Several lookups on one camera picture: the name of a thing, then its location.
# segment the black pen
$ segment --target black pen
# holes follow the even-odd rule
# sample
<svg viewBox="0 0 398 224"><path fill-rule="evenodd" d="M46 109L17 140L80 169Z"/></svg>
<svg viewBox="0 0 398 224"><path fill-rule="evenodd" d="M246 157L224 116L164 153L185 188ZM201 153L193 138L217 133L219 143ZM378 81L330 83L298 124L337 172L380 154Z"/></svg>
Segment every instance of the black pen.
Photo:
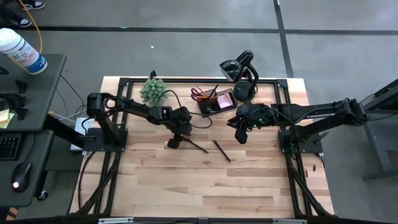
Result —
<svg viewBox="0 0 398 224"><path fill-rule="evenodd" d="M216 144L217 148L221 151L221 153L225 156L225 159L228 160L228 162L231 162L231 159L225 154L224 150L220 147L218 142L216 140L213 140L214 144Z"/></svg>
<svg viewBox="0 0 398 224"><path fill-rule="evenodd" d="M217 88L218 88L218 84L216 85L216 87L214 87L213 91L211 91L209 98L211 98L211 96L213 96L213 93L215 94L215 91Z"/></svg>

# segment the bottle label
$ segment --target bottle label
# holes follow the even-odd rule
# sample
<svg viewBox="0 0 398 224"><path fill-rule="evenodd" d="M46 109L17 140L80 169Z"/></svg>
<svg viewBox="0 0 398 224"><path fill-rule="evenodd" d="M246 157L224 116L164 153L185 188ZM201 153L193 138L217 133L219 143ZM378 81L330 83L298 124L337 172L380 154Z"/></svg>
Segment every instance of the bottle label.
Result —
<svg viewBox="0 0 398 224"><path fill-rule="evenodd" d="M41 71L47 62L46 59L25 40L19 50L7 56L20 63L29 73Z"/></svg>

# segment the shoe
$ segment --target shoe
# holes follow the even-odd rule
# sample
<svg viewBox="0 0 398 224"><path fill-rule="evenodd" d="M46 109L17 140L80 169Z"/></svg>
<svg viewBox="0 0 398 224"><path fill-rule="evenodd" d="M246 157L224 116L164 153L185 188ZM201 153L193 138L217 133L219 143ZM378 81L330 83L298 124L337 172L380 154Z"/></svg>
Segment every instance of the shoe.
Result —
<svg viewBox="0 0 398 224"><path fill-rule="evenodd" d="M24 5L27 10L42 9L45 6L44 3L38 2L38 1L31 1L29 3L24 3Z"/></svg>
<svg viewBox="0 0 398 224"><path fill-rule="evenodd" d="M10 23L17 25L19 27L29 27L30 25L32 25L32 22L24 19L22 17L16 16L12 19L10 19Z"/></svg>

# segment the red scissors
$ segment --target red scissors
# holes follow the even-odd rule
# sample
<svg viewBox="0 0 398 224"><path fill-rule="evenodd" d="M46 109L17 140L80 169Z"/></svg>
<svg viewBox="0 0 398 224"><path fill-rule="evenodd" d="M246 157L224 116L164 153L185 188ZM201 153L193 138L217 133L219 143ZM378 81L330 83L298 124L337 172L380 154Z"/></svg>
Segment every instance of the red scissors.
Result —
<svg viewBox="0 0 398 224"><path fill-rule="evenodd" d="M201 101L208 99L209 97L206 93L199 87L197 87L201 92L199 92L196 88L191 88L191 98L195 101Z"/></svg>

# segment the green succulent plant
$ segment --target green succulent plant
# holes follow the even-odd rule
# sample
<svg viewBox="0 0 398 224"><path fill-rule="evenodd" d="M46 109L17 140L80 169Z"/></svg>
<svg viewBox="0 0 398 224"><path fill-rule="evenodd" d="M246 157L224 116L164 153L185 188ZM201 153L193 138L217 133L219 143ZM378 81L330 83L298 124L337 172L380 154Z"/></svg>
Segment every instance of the green succulent plant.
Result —
<svg viewBox="0 0 398 224"><path fill-rule="evenodd" d="M139 92L141 94L141 98L144 99L143 102L147 103L149 106L161 105L165 99L167 99L167 95L163 94L166 91L166 83L161 79L150 79L144 83L144 87Z"/></svg>

